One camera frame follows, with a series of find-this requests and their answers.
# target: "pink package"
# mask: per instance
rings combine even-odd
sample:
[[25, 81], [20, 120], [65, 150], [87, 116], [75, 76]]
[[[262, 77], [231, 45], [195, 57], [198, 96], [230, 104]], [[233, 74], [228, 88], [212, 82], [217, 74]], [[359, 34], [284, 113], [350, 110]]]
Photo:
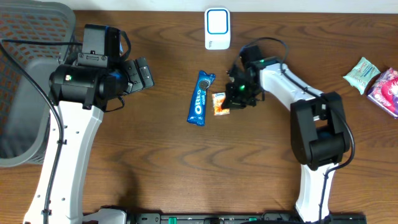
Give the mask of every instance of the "pink package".
[[398, 119], [398, 72], [390, 68], [368, 91], [368, 98]]

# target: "wood grain surface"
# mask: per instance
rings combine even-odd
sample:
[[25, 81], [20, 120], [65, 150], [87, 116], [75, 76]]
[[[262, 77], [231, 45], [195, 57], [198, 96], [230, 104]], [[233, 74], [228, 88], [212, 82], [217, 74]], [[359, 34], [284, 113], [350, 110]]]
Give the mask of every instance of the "wood grain surface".
[[[131, 58], [146, 57], [156, 83], [104, 116], [88, 164], [84, 212], [112, 204], [164, 213], [291, 210], [300, 165], [290, 148], [289, 112], [275, 97], [227, 116], [213, 116], [208, 98], [206, 126], [186, 122], [198, 71], [215, 73], [211, 91], [224, 91], [239, 48], [269, 36], [287, 42], [287, 64], [297, 76], [343, 97], [357, 150], [335, 174], [330, 210], [363, 212], [368, 223], [398, 219], [398, 121], [342, 78], [361, 57], [380, 71], [398, 68], [398, 15], [232, 13], [231, 47], [209, 51], [201, 12], [75, 14], [80, 38], [87, 23], [125, 30]], [[276, 43], [261, 46], [266, 56], [282, 55]], [[22, 222], [40, 171], [0, 169], [0, 223]]]

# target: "white rectangular object with blue square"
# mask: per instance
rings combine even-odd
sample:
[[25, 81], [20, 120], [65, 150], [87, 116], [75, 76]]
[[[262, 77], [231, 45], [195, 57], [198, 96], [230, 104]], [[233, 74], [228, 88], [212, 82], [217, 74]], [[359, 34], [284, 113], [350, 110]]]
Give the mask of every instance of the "white rectangular object with blue square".
[[231, 43], [231, 19], [226, 8], [217, 7], [205, 12], [205, 47], [224, 50]]

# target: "orange and white packet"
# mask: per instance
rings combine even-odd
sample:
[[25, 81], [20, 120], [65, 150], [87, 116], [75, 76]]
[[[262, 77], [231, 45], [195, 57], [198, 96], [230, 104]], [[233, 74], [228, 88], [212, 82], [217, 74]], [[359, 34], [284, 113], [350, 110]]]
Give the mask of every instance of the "orange and white packet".
[[214, 93], [213, 97], [213, 107], [214, 107], [214, 115], [225, 115], [229, 114], [229, 109], [221, 109], [221, 105], [225, 100], [225, 93]]

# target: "blue square outline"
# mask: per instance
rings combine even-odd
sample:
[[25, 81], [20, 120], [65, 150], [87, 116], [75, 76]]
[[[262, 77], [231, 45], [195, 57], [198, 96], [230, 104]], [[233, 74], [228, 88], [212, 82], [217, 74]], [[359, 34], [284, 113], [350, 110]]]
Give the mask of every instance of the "blue square outline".
[[[226, 14], [226, 31], [224, 33], [212, 33], [212, 32], [210, 32], [210, 30], [209, 30], [209, 12], [211, 12], [211, 11], [224, 11], [225, 12], [225, 14]], [[209, 33], [209, 34], [226, 34], [226, 33], [228, 33], [228, 12], [225, 9], [212, 9], [212, 10], [209, 10], [207, 12], [206, 16], [207, 16], [207, 33]]]

